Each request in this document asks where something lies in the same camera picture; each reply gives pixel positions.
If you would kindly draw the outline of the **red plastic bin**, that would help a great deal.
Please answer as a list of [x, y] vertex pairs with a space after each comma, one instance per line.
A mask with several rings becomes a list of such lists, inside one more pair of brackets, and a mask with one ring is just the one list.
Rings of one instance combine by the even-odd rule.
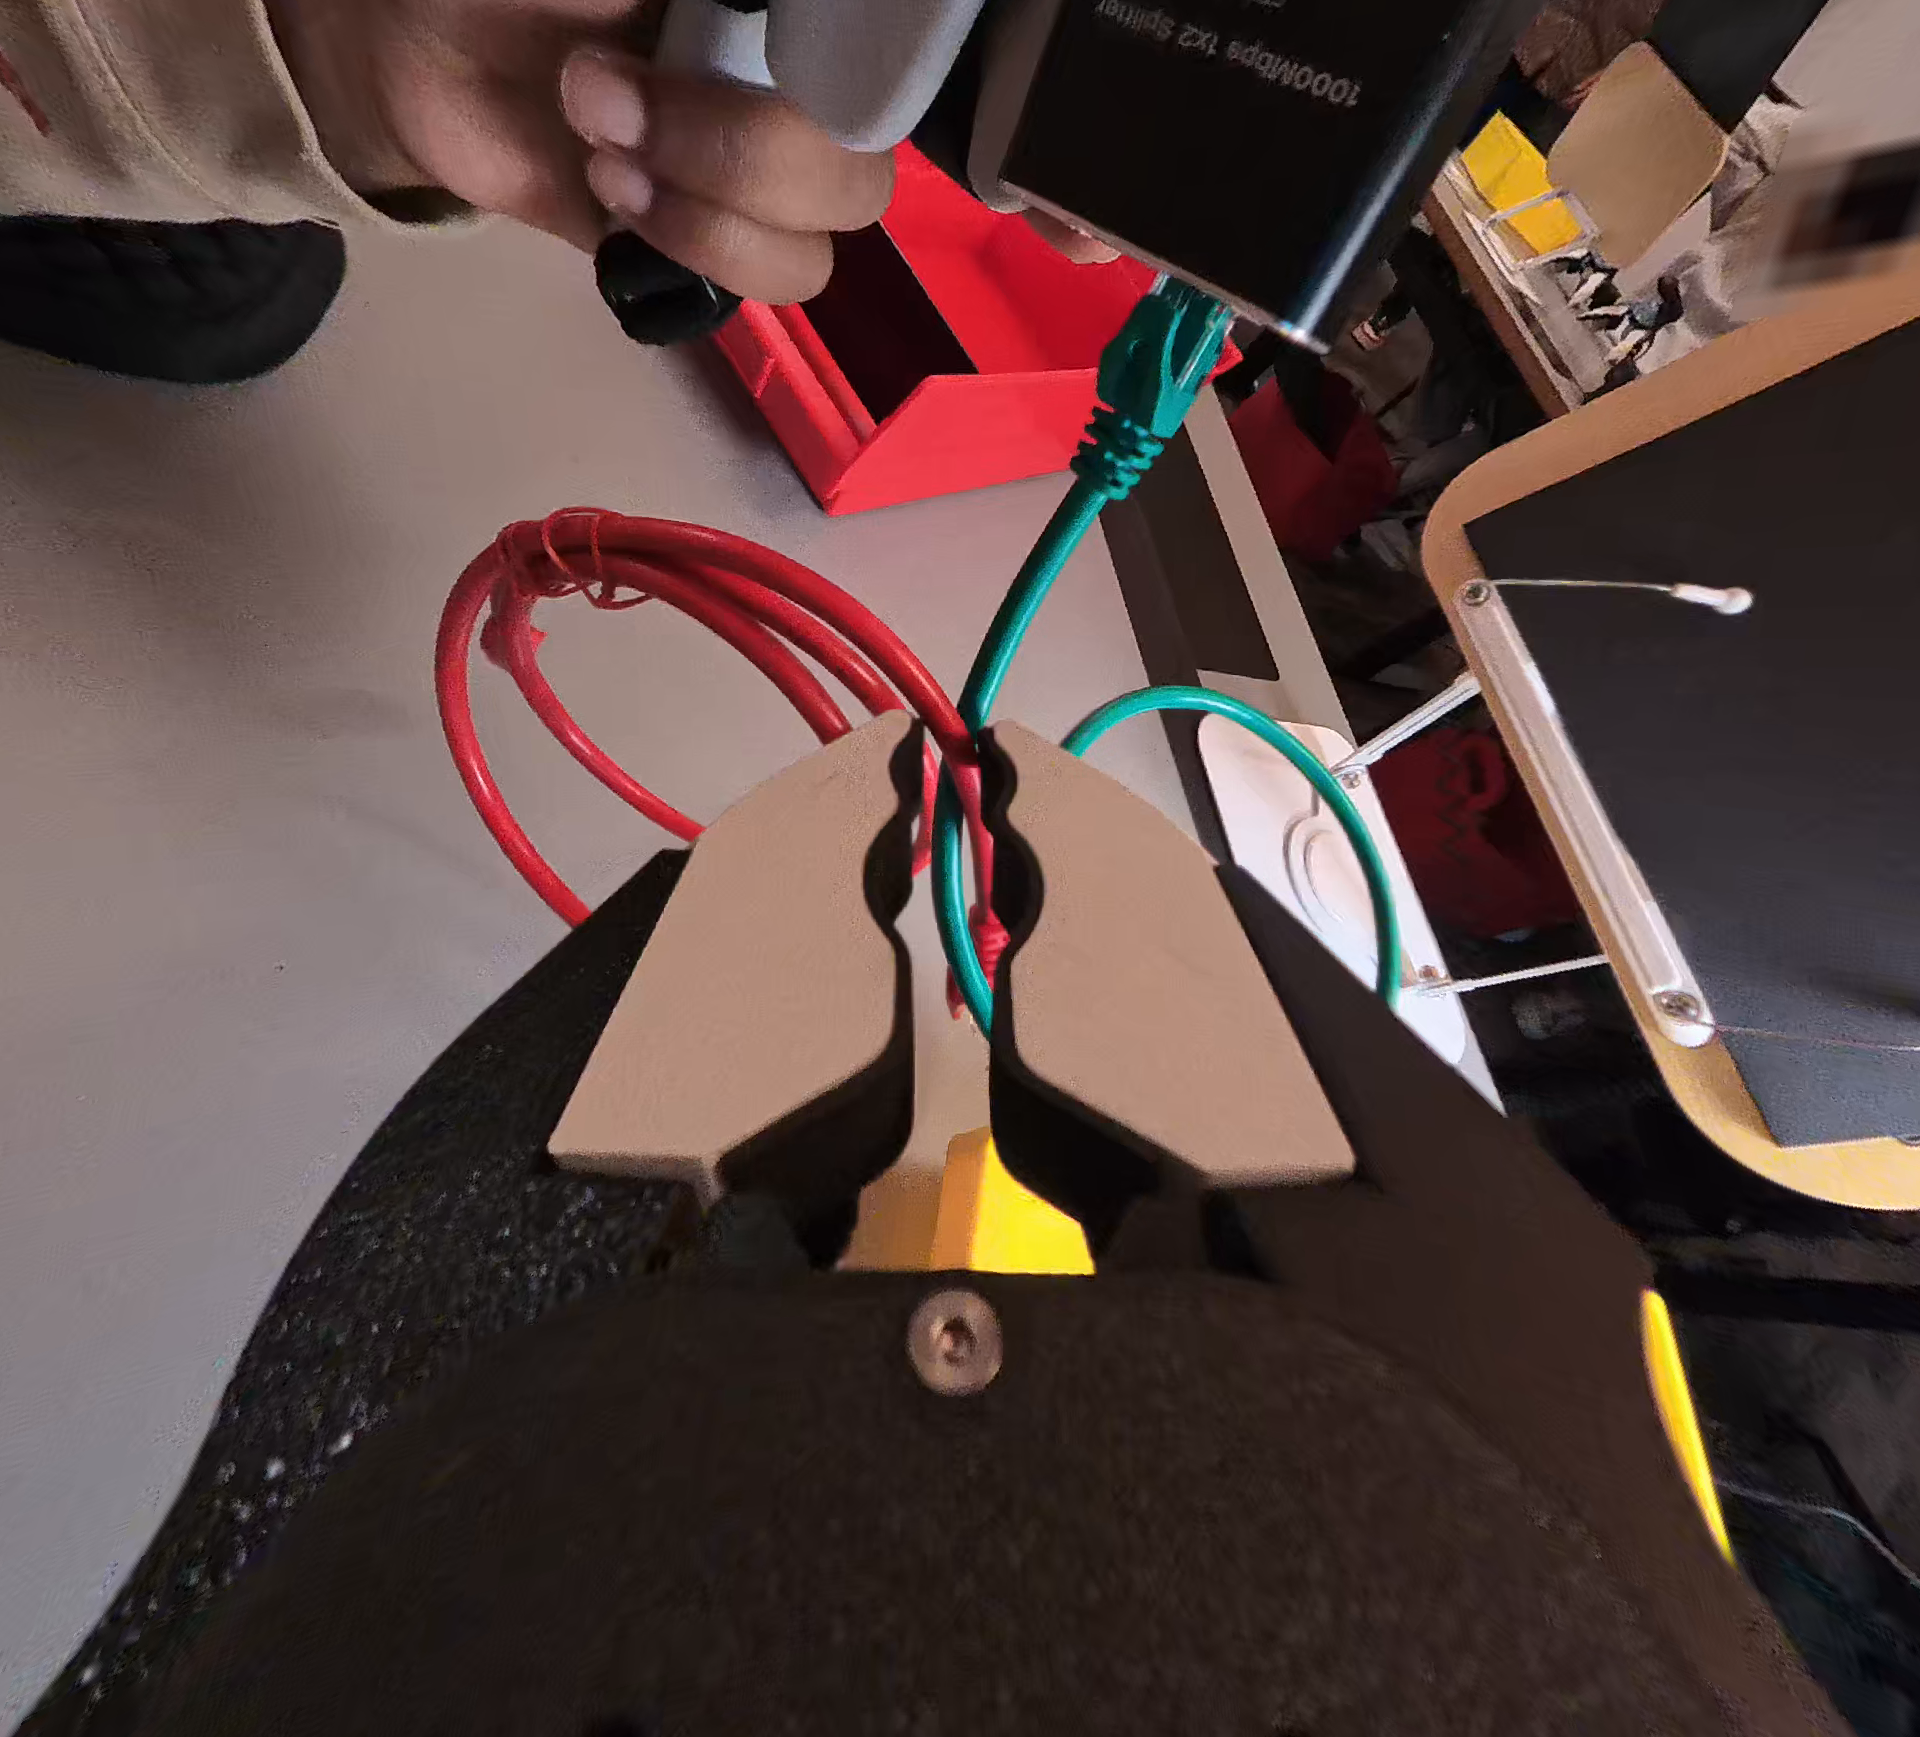
[[1065, 259], [891, 149], [897, 243], [982, 375], [916, 379], [886, 425], [850, 403], [808, 311], [748, 303], [714, 339], [825, 513], [1059, 475], [1097, 418], [1097, 365], [1154, 291], [1146, 259]]

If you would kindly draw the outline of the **white metal rail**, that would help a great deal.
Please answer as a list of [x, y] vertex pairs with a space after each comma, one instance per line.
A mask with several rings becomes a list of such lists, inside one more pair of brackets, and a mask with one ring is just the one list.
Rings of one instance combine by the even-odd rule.
[[1620, 988], [1631, 994], [1631, 1009], [1649, 1020], [1667, 1045], [1695, 1055], [1719, 1036], [1712, 998], [1686, 944], [1671, 939], [1655, 893], [1622, 851], [1506, 588], [1577, 588], [1577, 586], [1571, 575], [1469, 575], [1450, 596], [1450, 621], [1540, 801], [1540, 821], [1553, 824], [1559, 858], [1588, 907], [1588, 927], [1598, 927], [1598, 944]]

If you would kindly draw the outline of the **yellow plastic bin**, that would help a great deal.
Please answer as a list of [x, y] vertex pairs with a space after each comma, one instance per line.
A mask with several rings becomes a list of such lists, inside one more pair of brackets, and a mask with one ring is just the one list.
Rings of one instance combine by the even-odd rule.
[[[1097, 1257], [1089, 1257], [1089, 1231], [1059, 1205], [1044, 1205], [1005, 1175], [995, 1135], [970, 1127], [949, 1143], [938, 1175], [906, 1167], [862, 1195], [850, 1250], [840, 1257], [840, 1270], [850, 1276], [930, 1276], [930, 1270], [1097, 1276]], [[1703, 1430], [1693, 1410], [1686, 1345], [1676, 1345], [1667, 1295], [1649, 1288], [1638, 1295], [1638, 1361], [1645, 1361], [1645, 1385], [1649, 1385], [1671, 1469], [1712, 1552], [1735, 1565], [1727, 1507], [1719, 1507]]]

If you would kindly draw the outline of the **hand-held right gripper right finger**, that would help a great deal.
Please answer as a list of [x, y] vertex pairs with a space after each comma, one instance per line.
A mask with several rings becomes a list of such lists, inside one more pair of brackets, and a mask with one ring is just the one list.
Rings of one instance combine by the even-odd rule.
[[1029, 1186], [1325, 1186], [1355, 1145], [1213, 858], [1029, 725], [982, 735], [995, 1143]]

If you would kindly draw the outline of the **black ethernet splitter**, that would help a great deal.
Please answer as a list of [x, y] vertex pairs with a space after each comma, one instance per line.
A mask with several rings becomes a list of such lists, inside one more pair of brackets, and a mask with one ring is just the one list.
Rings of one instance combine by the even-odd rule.
[[1544, 0], [1032, 0], [970, 186], [1327, 351]]

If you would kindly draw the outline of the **red floor basket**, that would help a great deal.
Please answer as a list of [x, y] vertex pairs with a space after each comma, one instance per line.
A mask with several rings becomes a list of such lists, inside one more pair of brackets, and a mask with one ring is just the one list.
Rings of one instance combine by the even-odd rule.
[[1259, 379], [1231, 418], [1231, 435], [1240, 446], [1278, 550], [1298, 560], [1327, 560], [1405, 489], [1377, 418], [1327, 369]]
[[1431, 725], [1370, 765], [1426, 914], [1469, 939], [1553, 929], [1577, 893], [1499, 732]]

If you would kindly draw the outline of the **grey table wooden edge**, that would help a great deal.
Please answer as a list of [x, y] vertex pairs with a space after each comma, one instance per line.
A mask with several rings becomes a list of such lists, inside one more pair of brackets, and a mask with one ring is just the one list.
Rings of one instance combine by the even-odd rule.
[[1512, 354], [1515, 379], [1544, 418], [1571, 418], [1607, 397], [1607, 339], [1571, 313], [1553, 283], [1512, 272], [1506, 254], [1486, 243], [1489, 203], [1469, 186], [1462, 161], [1450, 161], [1426, 196], [1426, 229], [1450, 254], [1469, 311]]

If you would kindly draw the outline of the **black divider plate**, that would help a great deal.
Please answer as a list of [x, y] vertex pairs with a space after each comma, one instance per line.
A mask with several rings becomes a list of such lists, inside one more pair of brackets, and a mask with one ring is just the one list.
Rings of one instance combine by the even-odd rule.
[[808, 319], [875, 425], [930, 375], [982, 375], [876, 224], [829, 243], [829, 283], [808, 303]]

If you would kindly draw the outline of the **small yellow bin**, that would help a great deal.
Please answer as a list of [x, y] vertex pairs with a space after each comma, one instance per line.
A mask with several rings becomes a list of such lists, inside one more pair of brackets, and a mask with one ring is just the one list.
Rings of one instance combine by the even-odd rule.
[[1506, 250], [1515, 250], [1515, 254], [1571, 254], [1583, 243], [1583, 224], [1553, 186], [1544, 149], [1512, 113], [1489, 113], [1462, 139], [1462, 176], [1469, 176], [1478, 203], [1489, 208], [1489, 229], [1499, 229]]

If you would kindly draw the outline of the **metal support strut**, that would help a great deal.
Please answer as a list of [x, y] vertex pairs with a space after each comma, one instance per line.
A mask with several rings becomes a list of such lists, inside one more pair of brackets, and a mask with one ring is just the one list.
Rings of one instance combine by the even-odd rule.
[[1411, 735], [1426, 735], [1431, 725], [1458, 717], [1462, 702], [1478, 702], [1478, 671], [1450, 680], [1437, 696], [1426, 696], [1413, 712], [1405, 712], [1390, 732], [1362, 735], [1336, 772], [1336, 784], [1362, 784], [1370, 765], [1383, 765], [1390, 751], [1405, 751]]
[[1527, 978], [1571, 978], [1571, 969], [1598, 969], [1598, 968], [1608, 968], [1608, 962], [1607, 950], [1588, 950], [1588, 962], [1544, 962], [1544, 968], [1478, 969], [1478, 978], [1413, 969], [1398, 994], [1405, 998], [1469, 998], [1469, 994], [1527, 988]]

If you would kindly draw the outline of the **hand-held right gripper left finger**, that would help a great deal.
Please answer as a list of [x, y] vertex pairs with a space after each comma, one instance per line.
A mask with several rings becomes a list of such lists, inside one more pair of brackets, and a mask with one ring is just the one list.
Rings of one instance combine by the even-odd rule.
[[886, 712], [692, 845], [573, 1100], [561, 1175], [850, 1205], [914, 1135], [916, 725]]

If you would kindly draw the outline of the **cardboard sheet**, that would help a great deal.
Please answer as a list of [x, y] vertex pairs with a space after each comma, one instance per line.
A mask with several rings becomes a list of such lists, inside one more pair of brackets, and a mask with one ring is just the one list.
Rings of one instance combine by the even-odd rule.
[[1577, 216], [1608, 266], [1693, 216], [1719, 181], [1729, 133], [1667, 69], [1649, 39], [1622, 48], [1544, 153], [1553, 196]]

